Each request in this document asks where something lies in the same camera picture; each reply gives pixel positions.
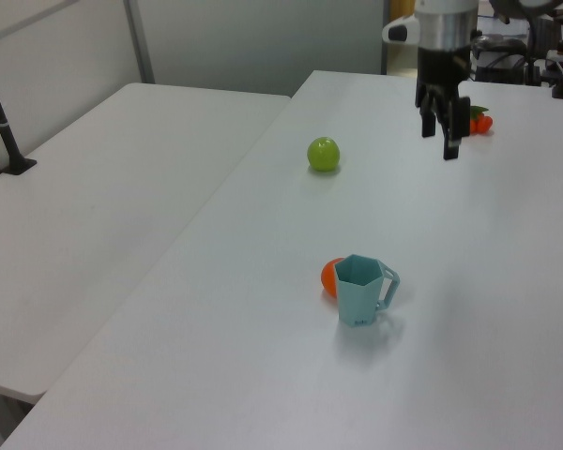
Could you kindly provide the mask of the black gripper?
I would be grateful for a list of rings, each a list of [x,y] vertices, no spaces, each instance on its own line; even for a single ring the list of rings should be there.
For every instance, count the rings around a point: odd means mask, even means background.
[[[421,136],[435,135],[435,97],[448,104],[444,160],[456,159],[464,137],[470,135],[470,97],[458,97],[458,86],[469,77],[470,47],[430,50],[418,47],[415,105],[421,119]]]

